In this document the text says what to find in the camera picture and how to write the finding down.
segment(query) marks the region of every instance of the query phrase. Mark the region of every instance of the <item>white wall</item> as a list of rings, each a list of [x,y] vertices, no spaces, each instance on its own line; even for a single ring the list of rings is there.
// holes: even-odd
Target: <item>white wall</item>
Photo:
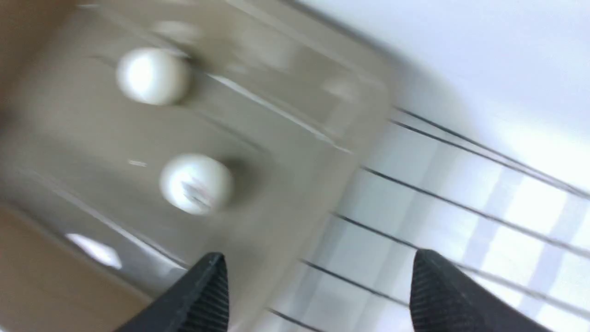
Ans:
[[[393,53],[397,105],[590,190],[590,2],[301,1]]]

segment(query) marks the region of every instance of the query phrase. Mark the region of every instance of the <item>white floor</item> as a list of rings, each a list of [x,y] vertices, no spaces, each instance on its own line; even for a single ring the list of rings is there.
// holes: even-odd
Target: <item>white floor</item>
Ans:
[[[258,331],[413,331],[416,248],[551,330],[590,331],[588,197],[412,115],[394,118]]]

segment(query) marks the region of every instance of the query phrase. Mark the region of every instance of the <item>metal wire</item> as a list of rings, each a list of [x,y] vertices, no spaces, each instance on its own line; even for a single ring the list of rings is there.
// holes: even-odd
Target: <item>metal wire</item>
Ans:
[[[494,162],[494,163],[499,164],[499,165],[501,165],[503,167],[509,168],[509,169],[511,169],[513,171],[520,172],[520,173],[524,174],[525,176],[532,177],[532,178],[534,178],[536,180],[539,180],[539,181],[541,181],[541,182],[543,182],[543,183],[545,183],[547,185],[550,185],[550,186],[552,186],[554,188],[557,188],[559,190],[565,191],[565,192],[567,192],[569,194],[573,194],[573,195],[575,195],[577,197],[580,197],[580,198],[583,198],[585,200],[590,200],[590,194],[588,194],[588,193],[586,193],[586,192],[584,192],[584,191],[582,191],[582,190],[580,190],[578,188],[575,188],[575,187],[573,187],[573,186],[571,186],[571,185],[569,185],[567,183],[564,183],[561,180],[558,180],[558,179],[556,179],[556,178],[554,178],[554,177],[552,177],[552,176],[550,176],[548,174],[545,174],[545,173],[543,173],[543,172],[541,172],[539,170],[536,170],[536,169],[534,169],[534,168],[532,168],[532,167],[530,167],[530,166],[528,166],[528,165],[526,165],[526,164],[524,164],[522,162],[516,161],[513,158],[510,158],[508,156],[505,156],[505,155],[499,153],[496,150],[493,150],[491,148],[488,148],[488,147],[486,147],[483,144],[479,144],[478,142],[476,142],[474,140],[471,140],[471,139],[469,139],[469,138],[467,138],[467,137],[465,137],[463,135],[460,135],[460,134],[458,134],[458,133],[456,133],[456,132],[454,132],[454,131],[452,131],[452,130],[450,130],[448,128],[445,128],[445,127],[441,126],[441,125],[438,125],[437,123],[431,122],[428,119],[425,119],[425,118],[423,118],[423,117],[421,117],[419,115],[416,115],[416,114],[414,114],[414,113],[412,113],[412,112],[410,112],[408,110],[405,110],[403,108],[395,108],[395,109],[397,109],[400,112],[405,113],[405,114],[407,114],[409,116],[412,116],[413,118],[418,119],[419,121],[422,121],[422,122],[424,122],[424,123],[426,123],[426,124],[428,124],[430,126],[433,126],[433,127],[437,128],[437,129],[440,129],[440,130],[444,131],[447,134],[450,134],[450,135],[453,135],[455,137],[458,137],[461,140],[463,140],[465,142],[468,142],[469,144],[472,144],[472,145],[474,145],[476,147],[479,147],[479,148],[481,148],[481,149],[483,149],[485,151],[488,151],[488,152],[490,152],[490,153],[492,153],[494,155],[497,155],[499,157],[499,159],[508,160],[508,161],[516,164],[517,166],[510,165],[510,164],[508,164],[506,162],[503,162],[502,160],[492,158],[492,157],[490,157],[488,155],[485,155],[485,154],[482,154],[480,152],[477,152],[477,151],[475,151],[475,150],[473,150],[471,148],[468,148],[468,147],[465,147],[463,145],[460,145],[460,144],[451,142],[449,140],[446,140],[446,139],[437,137],[435,135],[429,134],[428,132],[422,131],[422,130],[417,129],[417,128],[413,127],[413,126],[407,125],[405,123],[402,123],[402,122],[399,122],[399,121],[395,121],[395,120],[390,120],[391,123],[393,123],[394,125],[396,125],[396,126],[398,126],[400,128],[404,128],[406,130],[415,132],[416,134],[423,135],[423,136],[426,136],[428,138],[434,139],[434,140],[436,140],[438,142],[441,142],[443,144],[446,144],[446,145],[452,146],[454,148],[458,148],[460,150],[463,150],[463,151],[469,152],[471,154],[477,155],[477,156],[482,157],[482,158],[484,158],[484,159],[486,159],[488,161]],[[541,234],[539,232],[536,232],[536,231],[527,229],[525,227],[521,227],[521,226],[518,226],[516,224],[510,223],[510,222],[508,222],[506,220],[503,220],[501,218],[498,218],[496,216],[493,216],[493,215],[490,215],[490,214],[485,213],[483,211],[480,211],[480,210],[474,209],[472,207],[466,206],[465,204],[459,203],[457,201],[451,200],[451,199],[446,198],[446,197],[442,197],[442,196],[440,196],[438,194],[433,193],[432,191],[424,190],[422,188],[416,187],[416,186],[414,186],[412,184],[406,183],[406,182],[404,182],[402,180],[399,180],[397,178],[393,178],[393,177],[391,177],[389,175],[386,175],[384,173],[381,173],[381,172],[379,172],[377,170],[373,170],[373,169],[371,169],[369,167],[361,167],[361,169],[363,169],[363,170],[365,170],[365,171],[367,171],[367,172],[369,172],[369,173],[371,173],[371,174],[373,174],[375,176],[378,176],[378,177],[380,177],[380,178],[382,178],[384,180],[387,180],[387,181],[389,181],[391,183],[394,183],[394,184],[397,184],[397,185],[401,185],[401,186],[404,186],[406,188],[410,188],[410,189],[412,189],[412,190],[414,190],[414,191],[416,191],[418,193],[421,193],[423,195],[432,197],[432,198],[437,199],[437,200],[441,200],[441,201],[443,201],[445,203],[448,203],[448,204],[450,204],[452,206],[455,206],[455,207],[458,207],[460,209],[469,211],[470,213],[474,213],[474,214],[476,214],[476,215],[478,215],[478,216],[480,216],[482,218],[485,218],[485,219],[490,220],[490,221],[492,221],[494,223],[500,224],[500,225],[502,225],[504,227],[507,227],[507,228],[512,229],[512,230],[515,230],[517,232],[520,232],[521,234],[524,234],[524,235],[526,235],[528,237],[532,237],[534,239],[537,239],[539,241],[542,241],[543,243],[546,243],[548,245],[551,245],[551,246],[554,246],[556,248],[565,250],[567,252],[570,252],[570,253],[572,253],[574,255],[577,255],[577,256],[580,256],[582,258],[590,259],[590,251],[588,251],[586,249],[582,249],[582,248],[579,248],[579,247],[576,247],[576,246],[572,246],[572,245],[570,245],[568,243],[561,242],[561,241],[559,241],[557,239],[553,239],[553,238],[551,238],[549,236],[546,236],[546,235],[543,235],[543,234]],[[398,237],[395,237],[393,235],[390,235],[390,234],[387,234],[385,232],[382,232],[382,231],[380,231],[378,229],[375,229],[375,228],[370,227],[370,226],[368,226],[366,224],[363,224],[361,222],[358,222],[356,220],[353,220],[353,219],[351,219],[351,218],[349,218],[347,216],[344,216],[342,214],[334,213],[334,216],[337,217],[340,220],[343,220],[344,222],[347,222],[349,224],[352,224],[352,225],[354,225],[356,227],[359,227],[361,229],[364,229],[364,230],[366,230],[368,232],[371,232],[373,234],[376,234],[378,236],[381,236],[381,237],[384,237],[386,239],[389,239],[389,240],[391,240],[391,241],[393,241],[393,242],[395,242],[397,244],[406,246],[408,248],[412,248],[414,250],[422,249],[421,247],[419,247],[419,246],[417,246],[417,245],[415,245],[415,244],[413,244],[413,243],[411,243],[409,241],[406,241],[406,240],[400,239]],[[328,269],[326,269],[326,268],[324,268],[322,266],[316,265],[315,263],[312,263],[312,262],[309,262],[309,261],[305,261],[305,260],[302,260],[301,262],[304,263],[305,265],[307,265],[311,269],[314,269],[314,270],[319,271],[319,272],[321,272],[323,274],[329,275],[329,276],[331,276],[333,278],[336,278],[338,280],[341,280],[343,282],[346,282],[347,284],[353,285],[354,287],[363,289],[363,290],[365,290],[365,291],[367,291],[367,292],[369,292],[369,293],[371,293],[373,295],[376,295],[378,297],[384,298],[384,299],[386,299],[388,301],[391,301],[391,302],[394,302],[394,303],[396,303],[398,305],[402,305],[402,306],[405,306],[405,307],[408,306],[408,304],[405,301],[402,301],[402,300],[397,299],[397,298],[394,298],[394,297],[392,297],[392,296],[390,296],[390,295],[388,295],[386,293],[383,293],[383,292],[377,291],[375,289],[372,289],[372,288],[370,288],[370,287],[368,287],[366,285],[362,285],[362,284],[360,284],[360,283],[358,283],[356,281],[353,281],[353,280],[351,280],[351,279],[349,279],[349,278],[347,278],[347,277],[345,277],[343,275],[340,275],[338,273],[335,273],[334,271],[330,271],[330,270],[328,270]],[[458,268],[462,269],[464,272],[469,272],[471,274],[477,275],[477,276],[479,276],[479,277],[481,277],[483,279],[486,279],[488,281],[494,282],[495,284],[502,285],[504,287],[510,288],[512,290],[515,290],[517,292],[520,292],[522,294],[525,294],[525,295],[527,295],[527,296],[529,296],[531,298],[535,298],[537,300],[544,301],[544,302],[546,302],[546,303],[548,303],[550,305],[553,305],[556,308],[560,308],[560,309],[562,309],[564,311],[570,312],[572,314],[575,314],[577,316],[580,316],[580,317],[583,317],[583,318],[585,318],[587,320],[590,320],[590,311],[588,311],[588,310],[581,309],[581,308],[578,308],[576,306],[570,305],[570,304],[568,304],[566,302],[563,302],[561,300],[558,300],[558,299],[556,299],[554,297],[551,297],[551,296],[548,296],[548,295],[543,294],[541,292],[537,292],[537,291],[534,291],[532,289],[526,288],[524,286],[521,286],[521,285],[516,284],[514,282],[511,282],[509,280],[506,280],[506,279],[504,279],[502,277],[499,277],[497,275],[494,275],[494,274],[491,274],[491,273],[488,273],[488,272],[485,272],[485,271],[481,271],[481,270],[476,269],[476,268],[472,268],[470,266],[467,266],[465,264],[462,264],[462,263],[459,263],[459,262],[456,262],[456,261],[453,261],[453,263]],[[296,320],[293,317],[289,317],[289,316],[287,316],[287,315],[285,315],[283,313],[280,313],[280,312],[278,312],[276,310],[269,309],[269,311],[271,313],[273,313],[273,314],[275,314],[275,315],[277,315],[277,316],[279,316],[279,317],[287,320],[287,321],[290,321],[291,323],[294,323],[294,324],[296,324],[296,325],[298,325],[300,327],[303,327],[305,329],[308,329],[310,331],[324,332],[324,331],[319,330],[319,329],[317,329],[315,327],[311,327],[311,326],[309,326],[309,325],[307,325],[307,324],[305,324],[305,323],[303,323],[303,322],[301,322],[299,320]]]

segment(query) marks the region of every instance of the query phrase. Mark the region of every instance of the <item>ping pong ball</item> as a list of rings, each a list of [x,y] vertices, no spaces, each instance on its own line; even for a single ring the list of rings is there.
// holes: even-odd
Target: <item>ping pong ball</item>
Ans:
[[[181,155],[166,165],[160,189],[170,204],[190,214],[223,208],[233,192],[230,170],[206,155]]]
[[[170,105],[180,100],[191,85],[191,67],[165,49],[138,48],[119,61],[117,83],[132,100]]]

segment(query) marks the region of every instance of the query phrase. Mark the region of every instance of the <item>beige surface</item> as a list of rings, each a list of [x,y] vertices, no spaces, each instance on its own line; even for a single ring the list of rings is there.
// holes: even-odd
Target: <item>beige surface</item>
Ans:
[[[223,252],[231,325],[248,330],[385,123],[384,67],[325,27],[317,34],[336,44],[318,49],[313,34],[224,1],[105,3],[78,12],[11,96],[18,121],[0,144],[0,194],[53,232],[114,248],[122,268],[111,271],[153,297],[203,254]],[[175,106],[131,102],[114,67],[159,45],[154,27],[171,21],[201,29],[181,46],[197,60],[193,93]],[[277,51],[285,44],[293,53]],[[162,198],[161,169],[183,153],[230,166],[229,208],[191,216]]]
[[[0,325],[9,332],[110,332],[148,299],[0,207]]]
[[[0,100],[54,30],[74,9],[76,0],[0,1]]]

